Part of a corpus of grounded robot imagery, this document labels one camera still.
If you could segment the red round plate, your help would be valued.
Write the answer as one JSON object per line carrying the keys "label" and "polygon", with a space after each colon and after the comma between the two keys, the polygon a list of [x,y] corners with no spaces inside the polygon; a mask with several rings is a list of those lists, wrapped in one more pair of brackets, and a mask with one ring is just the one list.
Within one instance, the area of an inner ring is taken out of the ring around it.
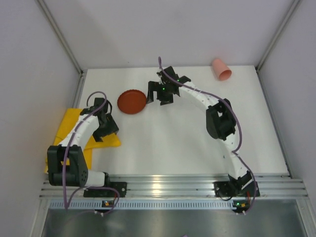
{"label": "red round plate", "polygon": [[119,110],[128,115],[134,115],[141,112],[146,106],[146,95],[136,89],[123,92],[117,100]]}

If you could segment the yellow cartoon placemat cloth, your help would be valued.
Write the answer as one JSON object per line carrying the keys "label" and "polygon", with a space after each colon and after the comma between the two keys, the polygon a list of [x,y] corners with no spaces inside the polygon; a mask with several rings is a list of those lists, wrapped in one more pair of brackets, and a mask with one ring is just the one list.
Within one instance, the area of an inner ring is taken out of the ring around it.
{"label": "yellow cartoon placemat cloth", "polygon": [[[53,145],[58,145],[66,136],[70,133],[72,128],[75,126],[78,121],[80,112],[82,109],[68,108],[64,114],[64,117],[60,123],[60,126],[55,135]],[[87,168],[91,169],[92,166],[92,153],[93,149],[98,148],[107,148],[107,147],[119,147],[121,141],[119,137],[115,134],[108,135],[102,138],[102,142],[96,142],[91,136],[84,148],[83,155],[87,164]]]}

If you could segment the pink plastic cup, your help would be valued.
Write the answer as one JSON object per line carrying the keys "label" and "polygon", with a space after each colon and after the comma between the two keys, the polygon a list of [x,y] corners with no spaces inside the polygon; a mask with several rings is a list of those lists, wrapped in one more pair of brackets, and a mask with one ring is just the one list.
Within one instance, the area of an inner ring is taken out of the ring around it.
{"label": "pink plastic cup", "polygon": [[231,77],[232,71],[229,67],[219,58],[212,61],[212,68],[218,80],[224,81]]}

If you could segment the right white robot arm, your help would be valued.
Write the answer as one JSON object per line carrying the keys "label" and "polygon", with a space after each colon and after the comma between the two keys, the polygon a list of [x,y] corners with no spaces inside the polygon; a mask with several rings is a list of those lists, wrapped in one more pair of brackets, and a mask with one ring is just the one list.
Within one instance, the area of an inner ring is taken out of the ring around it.
{"label": "right white robot arm", "polygon": [[147,103],[154,101],[155,93],[161,105],[173,103],[173,96],[178,95],[190,100],[205,112],[206,130],[221,148],[229,177],[228,182],[215,185],[216,195],[225,200],[255,196],[257,183],[253,173],[238,154],[242,132],[230,101],[200,90],[188,77],[179,77],[172,67],[161,69],[158,76],[159,81],[148,83]]}

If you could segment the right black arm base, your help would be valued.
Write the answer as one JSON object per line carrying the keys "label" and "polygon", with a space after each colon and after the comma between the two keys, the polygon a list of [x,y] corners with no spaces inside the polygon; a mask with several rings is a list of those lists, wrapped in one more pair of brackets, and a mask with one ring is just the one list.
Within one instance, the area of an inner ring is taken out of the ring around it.
{"label": "right black arm base", "polygon": [[254,197],[255,185],[253,181],[244,187],[239,187],[230,181],[218,181],[214,183],[215,196],[219,198],[247,197],[250,194]]}

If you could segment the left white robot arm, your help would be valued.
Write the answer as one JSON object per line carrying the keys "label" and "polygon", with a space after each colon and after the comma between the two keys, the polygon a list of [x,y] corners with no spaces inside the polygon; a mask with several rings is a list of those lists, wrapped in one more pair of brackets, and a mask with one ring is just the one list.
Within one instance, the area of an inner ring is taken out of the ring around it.
{"label": "left white robot arm", "polygon": [[90,138],[100,143],[108,135],[116,135],[119,128],[112,117],[112,104],[95,98],[93,106],[83,109],[74,128],[58,145],[47,150],[48,178],[52,186],[108,187],[106,172],[87,167],[83,150]]}

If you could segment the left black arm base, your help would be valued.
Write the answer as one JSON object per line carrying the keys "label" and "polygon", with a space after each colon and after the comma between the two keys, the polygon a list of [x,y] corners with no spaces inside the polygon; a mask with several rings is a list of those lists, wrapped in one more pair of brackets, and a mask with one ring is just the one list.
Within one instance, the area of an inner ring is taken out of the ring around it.
{"label": "left black arm base", "polygon": [[109,187],[86,188],[85,198],[124,198],[127,191],[127,182],[111,182]]}

